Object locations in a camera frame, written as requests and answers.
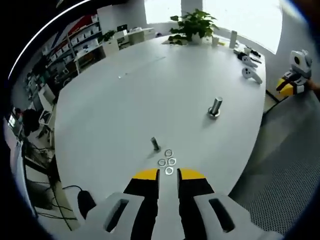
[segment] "white shelving unit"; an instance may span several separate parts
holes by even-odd
[[[78,40],[77,40],[77,43],[74,44],[74,45],[71,44],[71,41],[72,41],[73,39],[75,39],[75,38],[78,38],[78,34],[80,34],[81,32],[83,32],[84,30],[88,29],[89,27],[95,26],[95,25],[98,25],[98,27],[99,27],[99,29],[100,29],[100,23],[99,23],[99,21],[97,21],[97,22],[93,22],[93,23],[91,23],[91,24],[88,24],[88,25],[86,25],[86,26],[81,27],[80,29],[78,29],[77,31],[71,33],[70,35],[67,34],[66,40],[67,40],[67,45],[68,45],[68,48],[69,48],[69,49],[68,49],[67,51],[62,52],[61,55],[56,56],[56,58],[55,58],[53,61],[51,61],[46,67],[49,68],[52,64],[54,64],[55,62],[57,62],[57,61],[60,60],[61,58],[64,58],[64,57],[66,57],[67,55],[70,55],[70,54],[73,55],[72,58],[74,59],[75,56],[76,56],[76,54],[75,54],[75,48],[76,48],[77,46],[85,43],[86,41],[88,41],[88,39],[91,39],[91,40],[94,39],[94,38],[92,38],[92,37],[100,34],[102,31],[99,30],[98,32],[94,32],[94,33],[93,33],[93,31],[92,31],[92,34],[91,34],[90,36],[84,37],[84,39],[82,39],[81,41],[78,41]],[[52,51],[56,50],[57,47],[59,47],[59,46],[60,46],[60,44],[57,45],[57,46],[55,46],[55,47],[53,47],[49,52],[52,53]]]

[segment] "metal cylinder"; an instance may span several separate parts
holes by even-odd
[[[159,152],[160,151],[160,147],[159,147],[155,137],[151,138],[151,143],[153,145],[153,150],[156,151],[156,152]]]
[[[216,115],[218,113],[218,110],[219,110],[221,104],[222,104],[222,97],[220,97],[220,96],[216,97],[215,100],[214,100],[214,103],[213,103],[213,106],[211,108],[210,113],[212,115]]]

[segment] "potted plant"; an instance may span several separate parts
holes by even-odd
[[[103,42],[108,42],[114,35],[115,35],[115,31],[110,30],[107,33],[103,34],[102,36],[98,37],[98,42],[101,43]]]
[[[213,22],[216,18],[197,8],[193,13],[187,12],[184,16],[172,16],[170,19],[178,24],[178,28],[170,29],[172,34],[176,34],[168,38],[170,44],[182,45],[185,41],[200,44],[203,37],[211,37],[214,29],[219,29]]]

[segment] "window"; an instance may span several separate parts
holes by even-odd
[[[203,0],[203,11],[217,18],[218,27],[277,52],[282,30],[279,0]]]
[[[171,22],[171,16],[181,16],[181,0],[144,0],[147,24]]]

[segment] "desk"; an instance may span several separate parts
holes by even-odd
[[[140,170],[157,168],[172,149],[177,168],[206,176],[228,195],[255,145],[264,111],[262,84],[244,79],[244,64],[226,46],[172,46],[155,38],[104,58],[61,90],[55,120],[55,154],[63,187],[78,185],[99,203],[123,192]],[[207,116],[215,97],[221,115]],[[156,137],[162,150],[153,154]],[[84,222],[77,188],[66,190]],[[152,239],[183,239],[176,171],[160,170],[158,216]]]

